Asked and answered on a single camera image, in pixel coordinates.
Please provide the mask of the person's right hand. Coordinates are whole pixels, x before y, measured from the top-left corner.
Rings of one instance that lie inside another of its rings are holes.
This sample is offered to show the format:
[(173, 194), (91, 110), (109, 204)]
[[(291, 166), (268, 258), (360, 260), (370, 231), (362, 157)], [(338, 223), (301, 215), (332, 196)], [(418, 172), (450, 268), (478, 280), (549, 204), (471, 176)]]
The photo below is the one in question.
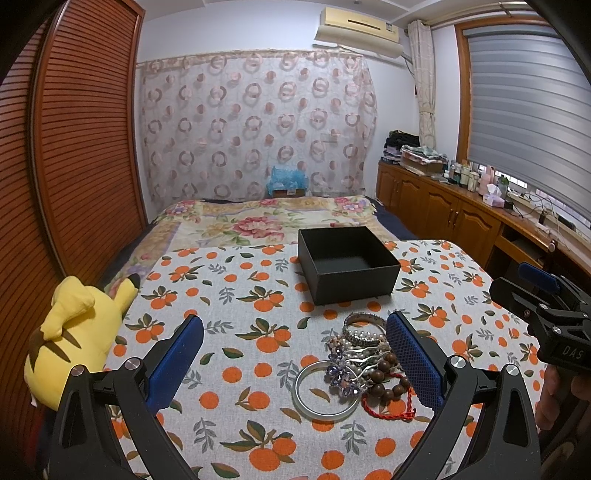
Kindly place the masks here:
[[(535, 409), (535, 420), (539, 430), (549, 431), (559, 417), (565, 398), (563, 389), (567, 382), (560, 376), (557, 368), (548, 364), (545, 370), (544, 385), (540, 400)], [(570, 392), (581, 401), (590, 401), (590, 378), (575, 376), (569, 385)]]

